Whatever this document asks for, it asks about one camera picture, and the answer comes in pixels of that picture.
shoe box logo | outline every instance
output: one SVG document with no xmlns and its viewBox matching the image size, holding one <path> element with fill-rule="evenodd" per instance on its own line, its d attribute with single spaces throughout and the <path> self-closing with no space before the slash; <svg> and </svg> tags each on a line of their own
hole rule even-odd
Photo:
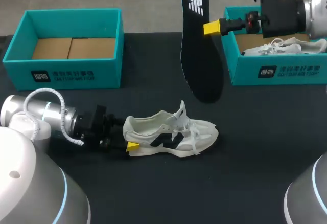
<svg viewBox="0 0 327 224">
<path fill-rule="evenodd" d="M 274 77 L 277 66 L 262 66 L 258 73 L 258 78 L 270 78 Z"/>
<path fill-rule="evenodd" d="M 31 74 L 35 82 L 51 82 L 47 71 L 31 71 Z"/>
<path fill-rule="evenodd" d="M 190 0 L 189 9 L 203 16 L 202 0 Z"/>
</svg>

white cable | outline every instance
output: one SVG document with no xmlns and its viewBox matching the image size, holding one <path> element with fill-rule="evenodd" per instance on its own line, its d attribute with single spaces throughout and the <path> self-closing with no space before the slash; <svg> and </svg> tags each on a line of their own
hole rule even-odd
<svg viewBox="0 0 327 224">
<path fill-rule="evenodd" d="M 30 99 L 35 96 L 36 94 L 38 93 L 41 93 L 41 92 L 50 92 L 50 93 L 53 93 L 55 94 L 59 100 L 60 100 L 60 103 L 61 103 L 61 111 L 60 111 L 60 114 L 61 114 L 61 120 L 60 120 L 60 127 L 61 127 L 61 132 L 63 134 L 63 136 L 65 136 L 65 138 L 74 143 L 74 144 L 77 144 L 79 146 L 82 146 L 84 145 L 84 142 L 82 142 L 81 140 L 75 140 L 73 138 L 71 138 L 69 135 L 67 135 L 66 133 L 66 129 L 65 129 L 65 116 L 66 116 L 66 110 L 65 110 L 65 102 L 63 100 L 63 97 L 61 96 L 61 94 L 57 91 L 55 91 L 54 89 L 52 88 L 39 88 L 33 92 L 31 92 L 25 99 L 24 101 L 24 104 L 23 104 L 23 109 L 24 109 L 24 113 L 25 115 L 31 119 L 35 125 L 35 128 L 34 128 L 34 132 L 32 134 L 32 137 L 31 137 L 31 141 L 33 142 L 34 139 L 36 138 L 37 134 L 39 133 L 39 130 L 40 130 L 40 127 L 39 127 L 39 123 L 37 121 L 37 119 L 27 111 L 27 104 L 29 103 Z"/>
</svg>

new balance logo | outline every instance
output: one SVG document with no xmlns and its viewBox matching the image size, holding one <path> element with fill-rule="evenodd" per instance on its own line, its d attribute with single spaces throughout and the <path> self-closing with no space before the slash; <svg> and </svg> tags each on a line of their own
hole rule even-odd
<svg viewBox="0 0 327 224">
<path fill-rule="evenodd" d="M 184 139 L 184 136 L 181 133 L 178 133 L 175 138 L 172 140 L 171 133 L 162 133 L 150 144 L 150 146 L 157 147 L 163 144 L 163 147 L 176 149 L 178 144 Z"/>
<path fill-rule="evenodd" d="M 189 9 L 203 16 L 202 0 L 190 0 Z"/>
</svg>

black n logo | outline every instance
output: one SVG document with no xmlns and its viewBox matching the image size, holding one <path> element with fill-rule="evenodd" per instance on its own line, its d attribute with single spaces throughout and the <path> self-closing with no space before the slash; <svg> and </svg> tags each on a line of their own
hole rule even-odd
<svg viewBox="0 0 327 224">
<path fill-rule="evenodd" d="M 162 133 L 159 135 L 151 144 L 150 146 L 157 147 L 163 144 L 163 147 L 176 149 L 178 144 L 184 139 L 184 136 L 181 133 L 178 133 L 172 141 L 172 134 L 171 133 Z"/>
</svg>

open shoe box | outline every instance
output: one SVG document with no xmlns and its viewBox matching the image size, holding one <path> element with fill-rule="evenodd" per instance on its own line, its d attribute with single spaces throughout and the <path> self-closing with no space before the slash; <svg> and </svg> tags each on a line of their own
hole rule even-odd
<svg viewBox="0 0 327 224">
<path fill-rule="evenodd" d="M 245 18 L 260 7 L 227 7 L 227 19 Z M 223 49 L 233 85 L 327 84 L 327 54 L 242 56 L 246 49 L 259 47 L 275 38 L 310 41 L 306 34 L 263 38 L 245 29 L 222 36 Z"/>
<path fill-rule="evenodd" d="M 4 56 L 18 90 L 118 88 L 120 9 L 26 11 Z"/>
</svg>

